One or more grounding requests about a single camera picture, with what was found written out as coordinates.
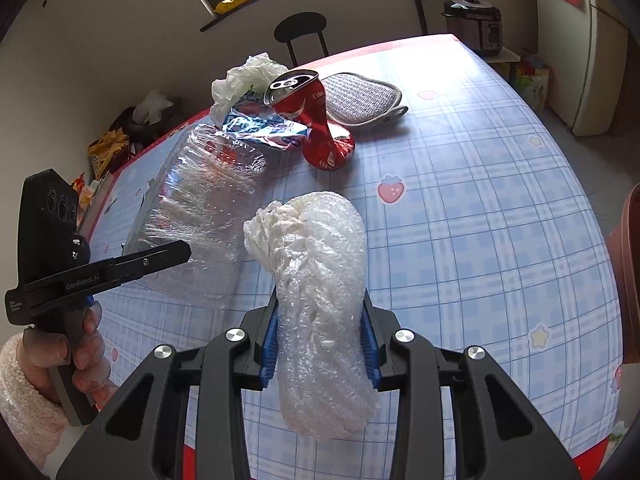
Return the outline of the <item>pink fuzzy sleeve forearm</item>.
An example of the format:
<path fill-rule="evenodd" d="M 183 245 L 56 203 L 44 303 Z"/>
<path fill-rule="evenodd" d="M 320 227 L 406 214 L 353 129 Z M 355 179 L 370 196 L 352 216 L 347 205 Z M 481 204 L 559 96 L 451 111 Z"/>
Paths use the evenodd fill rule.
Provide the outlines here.
<path fill-rule="evenodd" d="M 60 444 L 66 417 L 25 376 L 17 359 L 21 341 L 21 335 L 14 335 L 1 350 L 1 417 L 9 436 L 26 455 L 26 464 L 40 472 Z"/>

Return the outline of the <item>left hand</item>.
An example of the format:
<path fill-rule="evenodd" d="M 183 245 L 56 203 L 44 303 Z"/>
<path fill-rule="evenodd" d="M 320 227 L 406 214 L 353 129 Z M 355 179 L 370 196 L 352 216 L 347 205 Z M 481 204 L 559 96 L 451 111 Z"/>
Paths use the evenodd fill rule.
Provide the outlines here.
<path fill-rule="evenodd" d="M 28 382 L 47 400 L 60 404 L 50 368 L 73 363 L 73 384 L 103 408 L 117 391 L 111 382 L 111 365 L 104 356 L 105 344 L 98 327 L 101 305 L 95 301 L 84 311 L 81 336 L 71 344 L 61 334 L 26 328 L 16 348 L 17 362 Z"/>

